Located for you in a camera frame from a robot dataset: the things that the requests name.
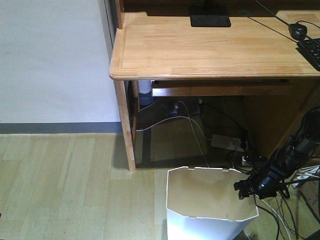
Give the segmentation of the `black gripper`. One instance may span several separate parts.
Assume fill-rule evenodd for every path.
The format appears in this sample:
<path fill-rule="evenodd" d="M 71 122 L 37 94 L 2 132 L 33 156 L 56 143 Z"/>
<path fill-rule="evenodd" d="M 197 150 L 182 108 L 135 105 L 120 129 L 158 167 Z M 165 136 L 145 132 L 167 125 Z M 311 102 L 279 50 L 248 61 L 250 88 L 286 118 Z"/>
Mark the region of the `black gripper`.
<path fill-rule="evenodd" d="M 274 197 L 281 188 L 280 182 L 289 178 L 298 168 L 298 153 L 294 149 L 277 150 L 268 159 L 266 165 L 247 180 L 233 184 L 238 198 L 243 200 L 251 195 L 260 199 Z"/>

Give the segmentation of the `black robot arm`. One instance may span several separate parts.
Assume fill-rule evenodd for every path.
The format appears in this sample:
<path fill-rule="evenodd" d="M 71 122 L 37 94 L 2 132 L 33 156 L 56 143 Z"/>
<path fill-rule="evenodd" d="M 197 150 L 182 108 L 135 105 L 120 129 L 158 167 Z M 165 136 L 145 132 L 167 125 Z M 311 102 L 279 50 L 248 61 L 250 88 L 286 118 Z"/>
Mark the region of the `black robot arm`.
<path fill-rule="evenodd" d="M 289 185 L 285 182 L 293 173 L 311 159 L 311 153 L 320 146 L 320 108 L 314 107 L 305 113 L 295 135 L 291 135 L 282 148 L 271 157 L 245 156 L 243 159 L 253 166 L 246 180 L 234 183 L 239 199 L 257 195 L 261 200 L 275 197 Z"/>

